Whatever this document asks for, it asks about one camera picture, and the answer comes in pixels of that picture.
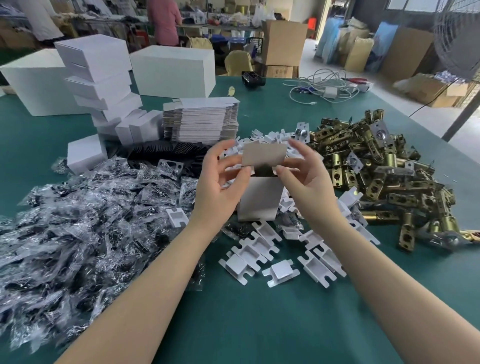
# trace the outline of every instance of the pile of brass latches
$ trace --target pile of brass latches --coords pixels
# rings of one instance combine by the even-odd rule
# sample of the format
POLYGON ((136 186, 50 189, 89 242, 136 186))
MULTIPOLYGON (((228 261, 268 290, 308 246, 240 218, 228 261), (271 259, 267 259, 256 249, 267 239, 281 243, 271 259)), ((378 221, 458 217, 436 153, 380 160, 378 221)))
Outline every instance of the pile of brass latches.
POLYGON ((383 119, 383 110, 367 110, 358 123, 323 118, 310 132, 309 146, 324 157, 333 186, 363 193, 360 211, 369 224, 400 224, 398 246, 405 251, 414 250, 416 236, 448 249, 479 243, 480 234, 460 231, 451 214, 453 190, 433 178, 435 168, 418 162, 418 151, 406 148, 403 135, 390 134, 383 119))

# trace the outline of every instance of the person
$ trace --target person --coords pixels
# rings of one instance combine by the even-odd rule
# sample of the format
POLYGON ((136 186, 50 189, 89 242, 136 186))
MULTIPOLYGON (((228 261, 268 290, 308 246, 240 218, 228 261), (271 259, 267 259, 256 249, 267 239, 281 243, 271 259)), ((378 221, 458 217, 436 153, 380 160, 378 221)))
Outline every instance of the person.
POLYGON ((54 42, 66 39, 53 21, 57 13, 50 0, 17 0, 17 3, 27 17, 33 35, 44 47, 53 47, 54 42))
POLYGON ((177 25, 182 24, 180 10, 175 0, 148 0, 148 21, 155 26, 155 41, 159 46, 177 47, 177 25))
MULTIPOLYGON (((304 159, 285 159, 276 168, 279 178, 342 262, 400 357, 406 363, 480 363, 480 332, 352 229, 319 155, 298 141, 290 144, 304 159)), ((208 151, 188 225, 57 364, 152 362, 200 256, 247 188, 250 167, 225 170, 241 163, 240 155, 218 160, 233 145, 222 141, 208 151)))

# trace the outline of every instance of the person in pink shirt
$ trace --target person in pink shirt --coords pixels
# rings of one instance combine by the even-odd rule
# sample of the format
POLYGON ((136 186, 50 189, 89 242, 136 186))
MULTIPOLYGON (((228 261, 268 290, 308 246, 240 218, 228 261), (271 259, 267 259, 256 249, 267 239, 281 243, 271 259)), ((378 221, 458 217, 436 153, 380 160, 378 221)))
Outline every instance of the person in pink shirt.
POLYGON ((175 0, 148 0, 148 20, 155 26, 155 40, 158 45, 175 47, 179 45, 176 25, 181 25, 180 10, 175 0))

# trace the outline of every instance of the person in white shirt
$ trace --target person in white shirt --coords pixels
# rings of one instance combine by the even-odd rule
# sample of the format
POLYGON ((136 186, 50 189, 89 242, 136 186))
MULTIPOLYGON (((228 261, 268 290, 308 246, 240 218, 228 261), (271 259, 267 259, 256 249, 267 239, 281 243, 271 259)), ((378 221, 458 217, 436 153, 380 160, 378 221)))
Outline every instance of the person in white shirt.
POLYGON ((40 43, 46 47, 53 47, 53 42, 65 39, 65 35, 51 18, 57 13, 50 0, 17 0, 17 3, 30 22, 35 38, 40 43))

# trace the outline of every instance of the green tabletop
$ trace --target green tabletop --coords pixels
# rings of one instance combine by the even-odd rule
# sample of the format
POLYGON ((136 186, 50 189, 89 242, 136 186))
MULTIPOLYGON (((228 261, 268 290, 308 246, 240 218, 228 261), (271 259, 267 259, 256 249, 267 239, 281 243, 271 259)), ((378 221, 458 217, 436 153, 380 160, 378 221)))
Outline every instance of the green tabletop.
MULTIPOLYGON (((255 128, 264 133, 282 128, 293 131, 300 121, 314 129, 322 117, 348 120, 352 116, 358 121, 366 109, 385 109, 390 132, 403 133, 407 143, 420 151, 422 161, 435 160, 438 180, 455 189, 453 213, 460 226, 480 227, 480 194, 475 187, 480 166, 373 93, 340 104, 317 99, 317 105, 307 106, 289 99, 289 88, 282 80, 268 79, 265 87, 248 91, 239 77, 218 77, 211 96, 226 96, 230 86, 236 88, 235 97, 241 101, 241 137, 255 128)), ((311 100, 313 96, 302 97, 311 100)), ((169 101, 142 100, 146 110, 162 109, 169 101)), ((33 186, 65 178, 54 174, 51 164, 58 156, 66 156, 68 142, 91 135, 95 129, 88 115, 34 118, 15 96, 0 97, 0 115, 0 215, 13 216, 20 210, 16 204, 33 186)), ((480 251, 471 248, 447 254, 418 245, 408 255, 396 249, 398 226, 369 230, 382 242, 380 250, 480 328, 476 279, 480 251)), ((301 269, 297 257, 304 252, 302 243, 279 243, 280 253, 273 263, 292 259, 301 274, 274 288, 268 288, 268 278, 261 274, 248 277, 248 284, 242 286, 218 264, 234 243, 223 237, 209 246, 204 290, 185 293, 154 363, 401 362, 348 277, 324 289, 301 269)), ((3 363, 46 364, 58 356, 50 345, 33 355, 28 345, 9 352, 8 337, 0 338, 3 363)))

